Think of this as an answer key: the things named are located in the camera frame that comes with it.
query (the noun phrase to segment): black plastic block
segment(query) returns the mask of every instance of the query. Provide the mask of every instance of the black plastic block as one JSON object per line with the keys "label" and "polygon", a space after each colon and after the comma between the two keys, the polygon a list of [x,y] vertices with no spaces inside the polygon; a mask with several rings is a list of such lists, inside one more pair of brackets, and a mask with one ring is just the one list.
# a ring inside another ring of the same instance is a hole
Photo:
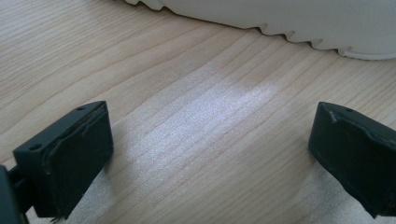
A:
{"label": "black plastic block", "polygon": [[39,217],[68,217],[112,153],[106,102],[71,111],[14,150]]}
{"label": "black plastic block", "polygon": [[309,150],[373,217],[396,216],[396,132],[352,109],[319,103]]}

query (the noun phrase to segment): light wood surface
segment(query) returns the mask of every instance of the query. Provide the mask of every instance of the light wood surface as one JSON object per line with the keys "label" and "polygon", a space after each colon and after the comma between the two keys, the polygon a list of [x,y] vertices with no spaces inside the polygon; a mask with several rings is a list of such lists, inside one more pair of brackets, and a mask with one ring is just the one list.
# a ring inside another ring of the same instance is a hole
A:
{"label": "light wood surface", "polygon": [[307,151],[319,101],[396,129],[395,60],[120,0],[2,0],[0,28],[8,169],[68,111],[108,103],[114,156],[61,223],[396,222],[372,219]]}

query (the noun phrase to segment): wooden table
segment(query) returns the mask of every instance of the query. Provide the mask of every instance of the wooden table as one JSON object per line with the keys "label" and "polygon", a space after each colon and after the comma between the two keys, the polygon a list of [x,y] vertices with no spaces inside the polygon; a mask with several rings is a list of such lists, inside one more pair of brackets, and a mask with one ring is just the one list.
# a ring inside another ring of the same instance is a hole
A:
{"label": "wooden table", "polygon": [[[319,101],[396,129],[396,61],[123,1],[0,2],[0,162],[106,100],[115,152],[62,223],[395,223],[308,153]],[[31,209],[32,223],[38,219]]]}

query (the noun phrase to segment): wavy white edge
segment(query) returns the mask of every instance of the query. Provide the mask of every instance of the wavy white edge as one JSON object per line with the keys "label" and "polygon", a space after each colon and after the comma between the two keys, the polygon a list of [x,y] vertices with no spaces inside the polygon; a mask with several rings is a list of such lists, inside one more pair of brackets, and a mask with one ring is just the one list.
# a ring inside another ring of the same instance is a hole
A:
{"label": "wavy white edge", "polygon": [[293,43],[299,43],[299,42],[310,42],[312,48],[314,49],[337,49],[337,52],[341,56],[346,56],[349,58],[355,58],[355,59],[363,59],[363,60],[386,60],[386,59],[392,59],[396,58],[396,52],[395,53],[361,53],[359,52],[359,49],[355,48],[354,46],[350,46],[348,44],[344,44],[340,46],[340,43],[342,41],[336,42],[331,38],[330,36],[323,36],[323,37],[318,37],[316,34],[315,37],[310,37],[313,36],[312,34],[307,34],[306,28],[305,32],[301,32],[301,29],[290,29],[289,25],[286,24],[286,21],[282,21],[279,19],[279,16],[277,19],[277,22],[274,23],[268,23],[268,22],[258,22],[254,21],[253,23],[257,25],[249,25],[252,23],[252,20],[246,19],[246,20],[238,20],[240,18],[247,18],[247,17],[240,17],[234,20],[230,20],[230,18],[224,20],[224,18],[221,17],[220,14],[218,14],[218,17],[214,17],[214,13],[210,14],[209,16],[204,15],[206,12],[203,13],[201,10],[194,10],[191,12],[190,9],[185,9],[183,7],[176,8],[175,6],[169,6],[169,4],[165,4],[166,1],[161,1],[161,0],[125,0],[127,3],[136,5],[138,2],[142,2],[146,4],[148,7],[154,10],[160,10],[163,7],[168,7],[170,10],[174,11],[176,14],[183,15],[183,16],[188,16],[200,20],[206,20],[206,21],[213,21],[213,22],[218,22],[218,23],[223,23],[227,25],[231,25],[234,27],[238,28],[254,28],[254,27],[259,27],[261,29],[261,32],[265,35],[285,35],[286,38],[288,39],[289,42]]}

